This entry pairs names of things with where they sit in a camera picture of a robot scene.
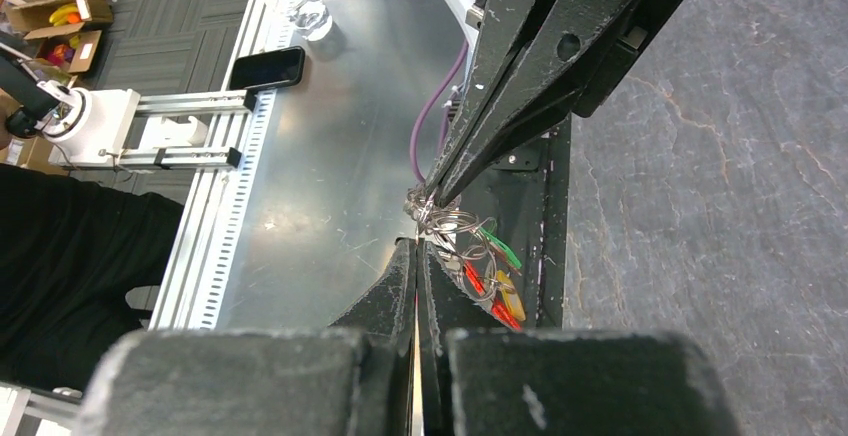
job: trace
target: yellow tag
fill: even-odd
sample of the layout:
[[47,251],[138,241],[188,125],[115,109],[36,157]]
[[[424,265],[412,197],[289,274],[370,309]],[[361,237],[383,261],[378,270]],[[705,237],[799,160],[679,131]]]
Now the yellow tag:
[[509,276],[507,276],[503,271],[498,271],[495,277],[498,278],[498,282],[503,285],[500,288],[501,297],[504,300],[504,304],[506,305],[506,309],[509,311],[509,314],[518,321],[524,321],[527,319],[527,315],[524,313],[524,304],[521,303],[521,297],[515,291],[515,285],[512,284],[512,280],[509,279]]

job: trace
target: metal sheet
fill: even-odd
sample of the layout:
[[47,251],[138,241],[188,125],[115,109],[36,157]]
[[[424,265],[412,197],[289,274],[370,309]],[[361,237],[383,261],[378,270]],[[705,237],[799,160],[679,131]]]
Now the metal sheet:
[[[295,42],[304,79],[278,98],[217,329],[329,324],[414,230],[409,134],[462,33],[443,0],[325,2],[336,27]],[[425,171],[437,115],[421,136]]]

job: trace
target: bolt hole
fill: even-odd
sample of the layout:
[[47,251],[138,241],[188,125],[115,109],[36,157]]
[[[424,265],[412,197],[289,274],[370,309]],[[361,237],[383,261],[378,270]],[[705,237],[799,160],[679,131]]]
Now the bolt hole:
[[580,38],[571,34],[565,33],[557,44],[557,57],[565,62],[573,58],[580,52]]

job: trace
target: banana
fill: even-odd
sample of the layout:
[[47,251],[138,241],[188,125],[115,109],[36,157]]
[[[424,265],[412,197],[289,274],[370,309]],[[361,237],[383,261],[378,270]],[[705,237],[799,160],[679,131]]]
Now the banana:
[[57,26],[56,21],[59,21],[64,16],[66,16],[70,13],[75,13],[77,11],[78,11],[77,3],[68,3],[68,4],[60,7],[56,11],[53,11],[53,14],[51,14],[50,18],[49,18],[50,24]]
[[67,14],[53,22],[53,26],[64,26],[66,24],[68,24],[68,15]]

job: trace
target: concrete floor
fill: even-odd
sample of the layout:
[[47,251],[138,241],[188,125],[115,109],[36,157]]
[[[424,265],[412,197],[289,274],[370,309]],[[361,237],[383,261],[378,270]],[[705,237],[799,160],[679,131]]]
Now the concrete floor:
[[848,431],[848,0],[688,0],[574,124],[567,327],[673,329],[749,435]]

